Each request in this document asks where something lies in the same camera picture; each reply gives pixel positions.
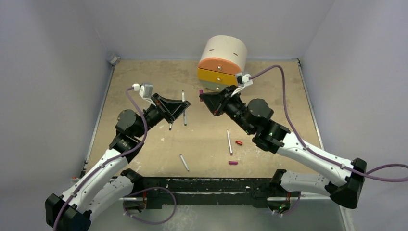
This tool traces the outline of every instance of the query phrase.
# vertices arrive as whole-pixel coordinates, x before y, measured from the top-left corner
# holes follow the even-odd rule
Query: metal frame
[[[266,61],[267,59],[249,59],[249,60],[252,60],[252,61]],[[277,62],[278,62],[278,61],[282,61],[282,62],[297,62],[297,65],[298,65],[298,68],[299,68],[300,77],[301,77],[302,82],[303,82],[303,87],[305,88],[305,93],[306,93],[307,102],[308,102],[308,104],[309,104],[310,112],[311,112],[311,114],[312,114],[313,123],[314,123],[314,125],[315,125],[316,133],[317,133],[318,138],[319,138],[319,143],[320,143],[321,148],[324,150],[323,142],[322,142],[321,135],[320,135],[319,126],[318,126],[318,124],[317,124],[316,117],[315,117],[315,113],[314,113],[314,111],[313,111],[313,106],[312,106],[312,103],[311,103],[311,101],[310,101],[309,93],[308,93],[308,91],[307,91],[307,87],[306,87],[306,83],[305,83],[305,78],[303,77],[302,68],[301,68],[301,65],[300,65],[300,60],[299,60],[299,59],[276,59],[276,60],[272,60],[272,61],[277,61]],[[111,81],[112,81],[112,77],[113,77],[113,74],[114,74],[114,70],[115,70],[115,66],[112,66],[111,73],[110,73],[110,75],[109,75],[108,84],[107,84],[107,86],[106,86],[105,93],[104,93],[104,96],[103,96],[103,99],[102,99],[101,108],[100,108],[100,110],[99,110],[99,114],[98,114],[98,117],[97,117],[97,120],[96,120],[96,123],[95,123],[95,128],[94,128],[94,131],[93,131],[93,134],[92,134],[92,138],[91,138],[91,141],[90,141],[90,144],[89,144],[88,154],[87,154],[87,157],[86,157],[86,159],[85,159],[85,165],[84,165],[84,170],[83,170],[83,172],[84,172],[84,171],[86,170],[86,168],[87,168],[89,156],[90,156],[90,153],[91,153],[91,150],[92,150],[92,147],[93,147],[93,143],[94,143],[94,140],[95,140],[96,131],[97,131],[97,129],[98,129],[99,121],[100,121],[100,119],[101,119],[102,110],[103,110],[103,107],[104,107],[104,105],[105,105],[106,96],[107,96],[107,94],[108,94],[108,90],[109,90],[109,87],[110,87],[110,84],[111,84]],[[302,193],[302,199],[309,199],[309,200],[328,200],[328,197],[322,196],[322,195],[318,195],[318,194],[314,194],[314,193],[306,193],[306,192],[305,192],[305,193]],[[340,209],[340,212],[341,212],[341,215],[342,215],[342,219],[343,219],[343,222],[344,222],[344,226],[345,226],[345,228],[346,228],[346,231],[355,231],[356,229],[355,229],[354,224],[353,224],[353,218],[352,218],[352,214],[351,214],[350,209],[346,209],[346,208],[344,208],[344,207],[342,207],[342,206],[339,206],[339,209]]]

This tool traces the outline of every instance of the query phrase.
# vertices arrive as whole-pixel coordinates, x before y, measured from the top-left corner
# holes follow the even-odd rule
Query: yellow drawer
[[[228,85],[228,86],[238,85],[235,75],[220,73],[216,71],[204,70],[201,68],[197,69],[197,77],[199,80],[219,83],[219,84]]]

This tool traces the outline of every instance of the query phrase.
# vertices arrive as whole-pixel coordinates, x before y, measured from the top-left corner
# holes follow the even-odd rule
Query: toy drawer cabinet
[[[237,38],[226,35],[210,38],[198,63],[199,81],[214,91],[237,85],[235,74],[244,71],[246,53],[245,44]]]

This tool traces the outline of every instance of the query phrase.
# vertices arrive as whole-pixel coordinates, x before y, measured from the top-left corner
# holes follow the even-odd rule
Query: robotic arm
[[[248,135],[254,135],[252,142],[266,152],[280,154],[298,161],[320,174],[303,174],[278,169],[273,177],[275,182],[288,192],[310,192],[329,196],[337,204],[356,208],[364,177],[344,167],[365,173],[367,163],[356,158],[347,160],[332,155],[307,142],[306,146],[319,155],[336,161],[341,167],[311,154],[299,143],[296,135],[288,128],[271,120],[273,110],[263,99],[252,99],[248,105],[240,99],[239,91],[252,84],[249,74],[237,74],[238,87],[232,85],[217,93],[200,95],[214,116],[226,113]]]
[[[143,110],[148,130],[163,119],[173,123],[190,106],[188,101],[166,99],[157,93],[152,95],[151,84],[135,84],[132,88],[139,91],[139,95],[151,104],[147,110]],[[58,223],[54,230],[86,231],[91,221],[103,210],[119,198],[136,191],[135,177],[129,174],[121,174],[116,179],[111,179],[128,165],[143,147],[140,145],[135,149],[141,142],[138,138],[145,134],[144,124],[142,118],[129,109],[122,111],[117,120],[116,136],[95,166],[62,195],[52,194],[46,200],[47,224],[54,227],[54,224]],[[133,152],[121,156],[133,149]]]

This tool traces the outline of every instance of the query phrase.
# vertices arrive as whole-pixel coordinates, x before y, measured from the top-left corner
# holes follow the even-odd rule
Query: tan work surface
[[[166,177],[272,177],[276,169],[283,168],[296,172],[312,173],[306,166],[289,158],[264,152],[251,142],[253,136],[246,133],[226,114],[213,116],[199,100],[202,89],[197,78],[198,61],[158,61],[122,60],[115,68],[106,102],[95,136],[90,169],[101,158],[115,137],[115,124],[122,110],[132,109],[125,90],[134,83],[150,82],[153,92],[168,98],[181,99],[184,90],[186,100],[191,103],[187,109],[187,126],[180,116],[169,131],[163,120],[152,128],[144,147],[133,161],[126,166],[143,176]],[[286,77],[286,94],[289,116],[300,135],[309,143],[320,147],[319,138],[307,102],[305,88],[296,62],[248,61],[245,70],[254,75],[259,71],[279,64]],[[141,109],[149,104],[137,92],[131,92]],[[241,91],[241,99],[248,103],[251,99],[265,99],[274,110],[272,119],[286,127],[282,79],[279,69],[274,68],[254,79],[254,84]],[[227,130],[230,131],[233,156],[229,154]],[[242,146],[235,141],[243,142]],[[186,160],[190,171],[184,167],[180,154]],[[231,166],[228,161],[238,161]]]

